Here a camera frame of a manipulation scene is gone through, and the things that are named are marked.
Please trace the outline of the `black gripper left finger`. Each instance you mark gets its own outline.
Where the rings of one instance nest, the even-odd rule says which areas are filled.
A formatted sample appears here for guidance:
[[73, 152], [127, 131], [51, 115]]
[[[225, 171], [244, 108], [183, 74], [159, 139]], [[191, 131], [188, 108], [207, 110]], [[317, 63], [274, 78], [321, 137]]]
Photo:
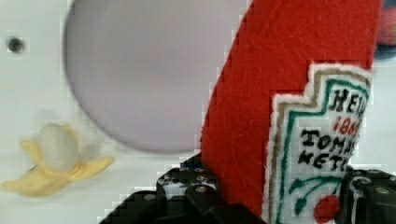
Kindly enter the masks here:
[[100, 224], [266, 224], [220, 195], [217, 177], [197, 154], [169, 170], [154, 190], [128, 196]]

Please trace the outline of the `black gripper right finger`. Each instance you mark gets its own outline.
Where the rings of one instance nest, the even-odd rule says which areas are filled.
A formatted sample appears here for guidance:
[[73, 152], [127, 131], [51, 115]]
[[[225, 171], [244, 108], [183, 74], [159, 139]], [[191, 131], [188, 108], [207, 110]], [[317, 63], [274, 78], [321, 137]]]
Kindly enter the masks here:
[[347, 167], [335, 224], [396, 224], [395, 175]]

